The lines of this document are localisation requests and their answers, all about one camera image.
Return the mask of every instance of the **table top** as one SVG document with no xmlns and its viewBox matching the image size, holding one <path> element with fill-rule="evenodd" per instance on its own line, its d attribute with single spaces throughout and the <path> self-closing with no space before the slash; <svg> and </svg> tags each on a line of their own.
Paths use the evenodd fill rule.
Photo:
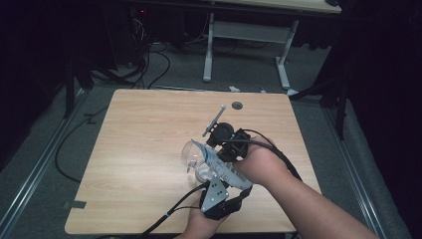
<svg viewBox="0 0 422 239">
<path fill-rule="evenodd" d="M 232 103 L 240 102 L 241 110 Z M 70 234 L 140 233 L 195 187 L 181 163 L 191 138 L 205 142 L 206 126 L 222 105 L 219 122 L 254 129 L 271 138 L 304 182 L 320 192 L 289 98 L 282 94 L 117 90 L 88 163 L 66 231 Z M 230 189 L 231 195 L 239 190 Z M 190 205 L 200 193 L 191 195 Z M 178 210 L 153 233 L 179 233 L 188 209 Z M 255 185 L 240 211 L 218 232 L 290 232 L 292 223 L 271 194 Z"/>
<path fill-rule="evenodd" d="M 333 7 L 324 0 L 215 0 L 215 2 L 246 4 L 260 7 L 274 7 L 319 13 L 340 13 L 339 6 Z"/>
</svg>

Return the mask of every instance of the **gray carpet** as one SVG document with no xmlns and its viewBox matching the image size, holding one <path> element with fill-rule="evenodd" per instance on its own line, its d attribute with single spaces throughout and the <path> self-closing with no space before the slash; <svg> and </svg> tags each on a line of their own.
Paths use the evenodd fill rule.
<svg viewBox="0 0 422 239">
<path fill-rule="evenodd" d="M 274 61 L 274 57 L 278 55 L 276 50 L 280 49 L 280 46 L 273 45 L 260 49 L 240 47 L 227 54 L 216 53 L 211 83 L 202 82 L 205 50 L 198 49 L 200 45 L 193 47 L 196 49 L 184 48 L 183 51 L 168 47 L 161 52 L 169 58 L 171 65 L 169 71 L 155 84 L 156 87 L 228 92 L 229 87 L 234 86 L 241 92 L 259 92 L 261 89 L 257 87 L 258 85 L 268 93 L 286 92 L 281 88 Z M 153 47 L 156 51 L 163 48 L 163 45 Z M 226 46 L 216 50 L 231 49 Z M 293 89 L 300 91 L 312 85 L 328 51 L 329 49 L 310 51 L 307 47 L 291 49 L 286 68 Z M 144 77 L 146 85 L 163 73 L 167 66 L 165 58 L 155 53 L 150 54 L 150 61 L 148 72 Z M 119 73 L 123 74 L 126 71 L 129 70 L 122 67 Z M 96 86 L 89 92 L 80 110 L 76 112 L 69 129 L 85 120 L 87 118 L 85 114 L 94 114 L 106 107 L 112 93 L 118 88 L 122 86 L 96 81 Z M 347 176 L 336 135 L 332 133 L 332 125 L 326 118 L 325 110 L 319 107 L 317 99 L 318 97 L 308 97 L 293 102 L 293 107 L 320 188 L 323 195 L 365 223 L 361 206 L 356 199 L 350 178 Z M 0 173 L 1 215 L 7 212 L 60 124 L 64 106 L 65 93 L 60 91 L 51 106 L 33 125 L 30 135 L 14 158 Z M 59 153 L 59 162 L 68 175 L 82 178 L 104 116 L 105 112 L 102 112 L 94 117 L 94 124 L 82 124 L 63 144 Z M 385 238 L 410 238 L 374 164 L 351 105 L 347 108 L 344 133 L 344 143 L 374 204 L 385 231 Z M 96 238 L 95 236 L 71 236 L 64 230 L 69 214 L 69 209 L 64 208 L 64 204 L 75 198 L 77 190 L 78 185 L 62 176 L 52 160 L 11 231 L 10 238 Z"/>
</svg>

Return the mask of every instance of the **metal rail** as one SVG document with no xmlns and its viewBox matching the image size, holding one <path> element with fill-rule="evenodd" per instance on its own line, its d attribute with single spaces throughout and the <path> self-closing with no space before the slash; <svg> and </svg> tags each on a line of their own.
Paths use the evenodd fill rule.
<svg viewBox="0 0 422 239">
<path fill-rule="evenodd" d="M 63 138 L 67 128 L 69 127 L 73 117 L 75 116 L 78 109 L 81 107 L 85 99 L 87 98 L 89 92 L 84 92 L 80 90 L 77 94 L 77 104 L 75 109 L 69 115 L 67 119 L 63 119 L 59 127 L 56 129 L 55 133 L 51 137 L 49 143 L 41 154 L 40 158 L 37 161 L 37 164 L 32 169 L 28 178 L 25 180 L 21 186 L 18 194 L 7 210 L 6 214 L 3 216 L 0 222 L 0 238 L 8 238 L 12 232 L 16 222 L 18 221 L 20 215 L 28 204 L 31 196 L 34 194 L 35 189 L 37 189 L 38 184 L 43 178 L 47 168 L 52 161 L 53 155 L 57 150 L 57 147 Z"/>
<path fill-rule="evenodd" d="M 376 214 L 375 207 L 373 206 L 372 200 L 370 199 L 366 189 L 360 179 L 360 176 L 354 166 L 353 160 L 351 159 L 350 153 L 344 143 L 341 140 L 334 128 L 335 119 L 330 109 L 322 109 L 325 119 L 328 121 L 329 128 L 335 137 L 338 147 L 341 151 L 344 166 L 346 169 L 347 176 L 350 180 L 351 187 L 356 195 L 357 202 L 359 203 L 360 209 L 362 210 L 363 216 L 366 220 L 366 225 L 372 230 L 379 238 L 387 238 L 382 228 L 382 225 Z"/>
</svg>

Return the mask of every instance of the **silver bracket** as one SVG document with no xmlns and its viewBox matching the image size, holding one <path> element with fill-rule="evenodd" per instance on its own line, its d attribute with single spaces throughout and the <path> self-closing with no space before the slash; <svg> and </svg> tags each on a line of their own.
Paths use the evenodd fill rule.
<svg viewBox="0 0 422 239">
<path fill-rule="evenodd" d="M 211 124 L 209 124 L 207 126 L 207 128 L 205 129 L 204 133 L 202 133 L 202 136 L 204 137 L 205 135 L 207 135 L 207 133 L 209 132 L 209 130 L 211 130 L 211 128 L 214 126 L 214 124 L 218 121 L 218 119 L 220 118 L 221 114 L 224 112 L 224 110 L 226 110 L 226 106 L 222 105 L 221 106 L 221 110 L 220 112 L 217 114 L 216 117 L 214 117 L 214 119 L 212 119 Z"/>
<path fill-rule="evenodd" d="M 207 194 L 202 202 L 201 211 L 208 211 L 218 203 L 226 200 L 227 197 L 229 197 L 229 192 L 226 190 L 226 187 L 224 187 L 220 178 L 214 175 L 214 177 L 210 180 Z"/>
</svg>

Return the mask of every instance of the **small round object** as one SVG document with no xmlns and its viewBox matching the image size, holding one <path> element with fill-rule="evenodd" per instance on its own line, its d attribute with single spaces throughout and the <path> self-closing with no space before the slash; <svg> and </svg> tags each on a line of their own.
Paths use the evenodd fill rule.
<svg viewBox="0 0 422 239">
<path fill-rule="evenodd" d="M 232 103 L 232 108 L 233 108 L 234 110 L 241 110 L 241 109 L 242 109 L 242 107 L 243 107 L 243 104 L 242 104 L 242 103 L 240 103 L 240 102 L 234 102 L 234 103 Z"/>
</svg>

